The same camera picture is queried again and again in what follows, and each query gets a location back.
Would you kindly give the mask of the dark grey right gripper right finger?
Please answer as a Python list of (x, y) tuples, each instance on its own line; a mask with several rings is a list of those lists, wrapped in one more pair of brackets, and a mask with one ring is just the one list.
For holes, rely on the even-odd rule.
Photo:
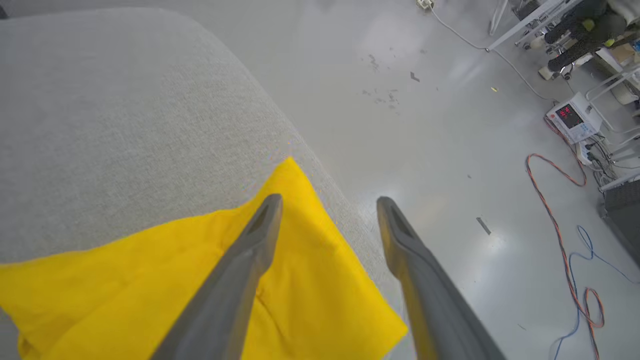
[(376, 202), (387, 267), (400, 282), (417, 360), (506, 360), (397, 203)]

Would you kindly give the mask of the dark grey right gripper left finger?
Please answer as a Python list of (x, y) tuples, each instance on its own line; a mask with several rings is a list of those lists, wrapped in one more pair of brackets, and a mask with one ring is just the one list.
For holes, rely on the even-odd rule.
[(269, 194), (150, 360), (241, 360), (258, 284), (274, 260), (281, 194)]

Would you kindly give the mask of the yellow t-shirt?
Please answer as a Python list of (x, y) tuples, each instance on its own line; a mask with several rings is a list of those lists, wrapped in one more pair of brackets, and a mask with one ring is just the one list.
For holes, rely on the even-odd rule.
[(283, 212), (242, 360), (381, 360), (407, 334), (288, 158), (235, 209), (176, 219), (104, 246), (0, 264), (0, 308), (23, 360), (150, 360), (270, 194)]

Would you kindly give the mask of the grey fabric sofa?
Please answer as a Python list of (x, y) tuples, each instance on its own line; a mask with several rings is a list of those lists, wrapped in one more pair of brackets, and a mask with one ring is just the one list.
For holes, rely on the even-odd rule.
[[(0, 265), (250, 202), (292, 158), (407, 327), (402, 292), (292, 122), (198, 22), (117, 7), (0, 20)], [(0, 307), (0, 360), (23, 360)]]

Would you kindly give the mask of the black equipment case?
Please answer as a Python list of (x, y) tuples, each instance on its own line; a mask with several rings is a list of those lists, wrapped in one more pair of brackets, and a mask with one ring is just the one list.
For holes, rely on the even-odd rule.
[(640, 267), (640, 179), (604, 191), (599, 215)]

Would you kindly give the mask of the white power supply unit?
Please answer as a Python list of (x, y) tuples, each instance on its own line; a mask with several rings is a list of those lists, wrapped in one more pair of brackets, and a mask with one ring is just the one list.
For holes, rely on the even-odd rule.
[(553, 123), (570, 145), (585, 141), (601, 130), (603, 118), (585, 95), (577, 92), (547, 111)]

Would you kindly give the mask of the dark clothed person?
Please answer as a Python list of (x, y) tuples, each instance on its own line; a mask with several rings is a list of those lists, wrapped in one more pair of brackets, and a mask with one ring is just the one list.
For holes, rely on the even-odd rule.
[(583, 0), (568, 11), (562, 20), (544, 37), (537, 38), (544, 44), (556, 43), (566, 32), (574, 39), (574, 44), (562, 54), (549, 60), (538, 73), (549, 79), (562, 68), (580, 59), (583, 55), (598, 50), (599, 47), (615, 40), (626, 32), (628, 23), (618, 14), (608, 0)]

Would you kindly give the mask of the white metal table frame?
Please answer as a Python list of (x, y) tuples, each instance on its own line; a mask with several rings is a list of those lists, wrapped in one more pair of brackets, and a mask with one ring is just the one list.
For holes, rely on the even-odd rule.
[(521, 34), (522, 37), (514, 43), (515, 46), (518, 46), (523, 43), (528, 36), (533, 36), (536, 32), (546, 27), (551, 20), (573, 9), (582, 1), (583, 0), (537, 0), (537, 2), (539, 2), (538, 7), (533, 9), (528, 16), (521, 19), (483, 49), (487, 53), (490, 53), (496, 50), (501, 44), (510, 40), (513, 36)]

